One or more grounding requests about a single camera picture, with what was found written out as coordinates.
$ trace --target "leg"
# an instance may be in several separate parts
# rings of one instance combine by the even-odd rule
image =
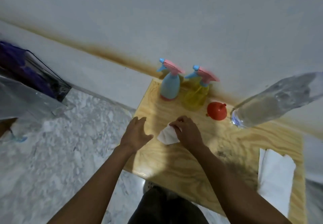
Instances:
[[[165,204],[166,193],[154,186],[143,195],[128,224],[168,224]]]
[[[173,224],[209,224],[196,205],[181,197],[169,200],[167,209]]]

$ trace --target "plywood tabletop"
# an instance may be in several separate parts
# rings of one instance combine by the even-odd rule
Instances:
[[[293,189],[290,198],[289,219],[292,223],[306,223],[305,177],[302,136],[274,122],[248,129],[239,129],[230,122],[232,106],[227,106],[228,116],[215,121],[206,116],[207,101],[199,111],[190,112],[181,105],[185,90],[174,101],[159,97],[160,82],[152,80],[135,116],[146,116],[145,132],[154,138],[136,155],[125,170],[166,187],[180,196],[224,215],[212,187],[196,159],[179,143],[164,145],[156,138],[166,125],[181,115],[187,115],[197,124],[203,141],[212,153],[224,161],[249,186],[257,189],[259,148],[273,149],[288,154],[296,163]]]

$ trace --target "hand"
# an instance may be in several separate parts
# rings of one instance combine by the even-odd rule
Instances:
[[[144,132],[144,125],[146,117],[138,120],[138,117],[133,118],[127,126],[126,132],[123,134],[120,146],[125,146],[130,149],[131,154],[141,149],[154,136],[146,135]]]
[[[177,138],[190,152],[194,149],[198,149],[200,146],[204,146],[200,130],[191,118],[188,118],[185,115],[180,116],[169,125],[175,129]]]

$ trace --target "blue spray bottle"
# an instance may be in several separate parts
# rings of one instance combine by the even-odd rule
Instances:
[[[184,73],[184,71],[169,60],[161,58],[159,59],[159,62],[162,63],[162,66],[157,72],[164,69],[169,70],[169,74],[166,75],[160,86],[160,96],[166,101],[171,101],[177,97],[178,92],[180,91],[180,78],[178,74]]]

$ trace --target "yellow spray bottle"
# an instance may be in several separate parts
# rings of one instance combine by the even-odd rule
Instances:
[[[209,91],[210,81],[220,81],[220,79],[212,72],[203,67],[194,65],[193,69],[195,71],[185,76],[185,78],[190,79],[200,76],[202,79],[192,86],[192,88],[184,95],[182,100],[184,108],[192,111],[198,110],[203,106]]]

